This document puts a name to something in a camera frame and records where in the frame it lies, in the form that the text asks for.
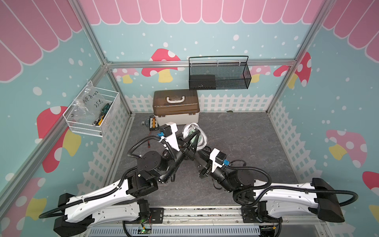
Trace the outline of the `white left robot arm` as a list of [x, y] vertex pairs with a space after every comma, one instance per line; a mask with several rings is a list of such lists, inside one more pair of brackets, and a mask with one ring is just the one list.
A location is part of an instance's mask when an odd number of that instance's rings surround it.
[[[194, 156], [200, 134], [198, 131], [187, 137], [162, 134], [147, 136], [133, 145], [127, 155], [135, 158], [137, 165], [125, 171], [120, 180], [91, 193], [73, 196], [68, 193], [59, 197], [58, 206], [42, 213], [39, 218], [55, 218], [54, 232], [61, 237], [72, 237], [85, 232], [101, 222], [116, 219], [139, 220], [145, 223], [150, 218], [150, 208], [144, 196], [158, 190], [158, 184], [174, 182], [176, 172], [184, 160]], [[139, 157], [134, 154], [144, 143], [159, 142], [166, 151], [149, 151]]]

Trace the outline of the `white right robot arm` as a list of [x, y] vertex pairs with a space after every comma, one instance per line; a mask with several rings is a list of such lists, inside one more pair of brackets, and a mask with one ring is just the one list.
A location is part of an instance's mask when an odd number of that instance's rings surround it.
[[335, 190], [321, 178], [310, 183], [273, 183], [270, 175], [242, 161], [228, 161], [217, 149], [201, 150], [194, 154], [200, 178], [210, 177], [218, 190], [231, 193], [234, 202], [243, 208], [255, 210], [261, 221], [264, 217], [280, 218], [286, 215], [315, 215], [326, 222], [345, 221], [341, 208], [358, 200], [353, 191]]

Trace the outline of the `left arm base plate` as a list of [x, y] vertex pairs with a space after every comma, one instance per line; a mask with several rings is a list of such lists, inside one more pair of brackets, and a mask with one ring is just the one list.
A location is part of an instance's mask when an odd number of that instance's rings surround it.
[[140, 223], [162, 224], [164, 217], [164, 208], [150, 208], [139, 213]]

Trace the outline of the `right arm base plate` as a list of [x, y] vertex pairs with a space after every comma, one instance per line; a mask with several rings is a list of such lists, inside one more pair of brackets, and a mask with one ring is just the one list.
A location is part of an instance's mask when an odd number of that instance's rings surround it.
[[281, 218], [269, 216], [265, 207], [242, 207], [241, 214], [244, 223], [282, 223]]

